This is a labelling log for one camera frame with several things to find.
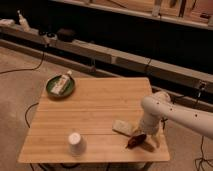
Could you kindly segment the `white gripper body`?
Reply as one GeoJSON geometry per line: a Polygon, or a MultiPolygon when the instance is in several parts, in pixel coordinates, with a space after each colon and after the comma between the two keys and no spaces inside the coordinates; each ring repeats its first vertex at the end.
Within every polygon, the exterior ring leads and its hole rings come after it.
{"type": "Polygon", "coordinates": [[[160,119],[153,115],[143,115],[140,122],[140,130],[148,135],[155,135],[159,131],[160,119]]]}

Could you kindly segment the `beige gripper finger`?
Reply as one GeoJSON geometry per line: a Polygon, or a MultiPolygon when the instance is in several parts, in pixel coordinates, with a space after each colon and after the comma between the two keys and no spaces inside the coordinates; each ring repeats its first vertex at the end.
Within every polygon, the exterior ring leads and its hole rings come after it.
{"type": "Polygon", "coordinates": [[[160,143],[161,143],[160,134],[157,133],[157,134],[152,135],[151,139],[155,142],[156,147],[159,148],[160,147],[160,143]]]}
{"type": "Polygon", "coordinates": [[[132,131],[131,135],[139,135],[140,134],[140,127],[135,127],[132,131]]]}

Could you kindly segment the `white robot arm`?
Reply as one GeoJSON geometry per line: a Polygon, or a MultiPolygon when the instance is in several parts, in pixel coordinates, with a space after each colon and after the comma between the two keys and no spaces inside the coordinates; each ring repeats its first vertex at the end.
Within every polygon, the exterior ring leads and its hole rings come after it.
{"type": "Polygon", "coordinates": [[[141,107],[144,113],[137,129],[132,133],[133,136],[150,135],[156,146],[160,147],[158,131],[160,120],[165,117],[213,140],[213,113],[211,112],[172,104],[169,94],[164,91],[144,96],[141,107]]]}

